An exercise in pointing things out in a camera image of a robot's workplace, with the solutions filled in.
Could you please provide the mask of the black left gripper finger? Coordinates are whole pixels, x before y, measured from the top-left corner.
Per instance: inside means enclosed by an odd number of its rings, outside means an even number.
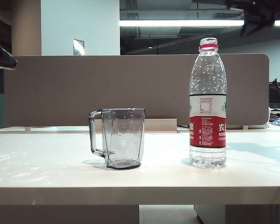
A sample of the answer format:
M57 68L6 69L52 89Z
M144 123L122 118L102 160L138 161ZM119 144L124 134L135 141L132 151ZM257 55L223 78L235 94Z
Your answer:
M0 46L0 69L15 70L17 61Z

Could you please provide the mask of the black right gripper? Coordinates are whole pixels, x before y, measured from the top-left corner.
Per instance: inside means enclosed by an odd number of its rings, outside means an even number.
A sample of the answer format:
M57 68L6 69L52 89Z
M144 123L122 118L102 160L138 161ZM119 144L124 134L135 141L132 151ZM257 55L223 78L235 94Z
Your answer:
M280 20L280 0L226 0L228 8L244 11L240 36L248 36Z

